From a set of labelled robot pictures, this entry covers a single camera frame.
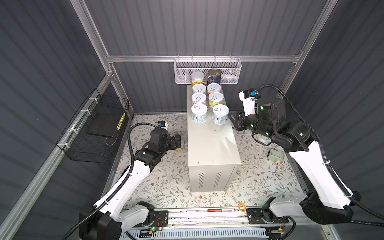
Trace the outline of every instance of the small box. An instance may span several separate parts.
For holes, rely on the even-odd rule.
[[[281,163],[283,163],[284,162],[284,153],[282,151],[271,149],[271,150],[269,150],[267,159],[272,161],[272,162],[280,161]]]

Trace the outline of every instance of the dark blue can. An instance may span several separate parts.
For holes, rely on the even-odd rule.
[[[221,80],[221,70],[217,68],[212,68],[208,71],[207,82],[220,84]]]

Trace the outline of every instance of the table surface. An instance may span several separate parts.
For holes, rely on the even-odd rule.
[[[230,119],[224,125],[215,124],[212,121],[212,110],[208,107],[206,121],[195,123],[191,117],[191,97],[192,86],[187,85],[188,166],[241,165]]]

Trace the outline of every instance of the white wire basket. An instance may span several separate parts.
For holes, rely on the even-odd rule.
[[[216,58],[216,57],[183,57],[175,58],[173,67],[175,69],[175,82],[177,84],[191,84],[191,74],[200,71],[205,75],[207,81],[208,71],[212,68],[221,70],[221,84],[236,84],[239,82],[241,61],[239,58]]]

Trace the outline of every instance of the red marker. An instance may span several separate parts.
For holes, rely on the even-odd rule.
[[[235,209],[208,209],[208,212],[234,212]]]

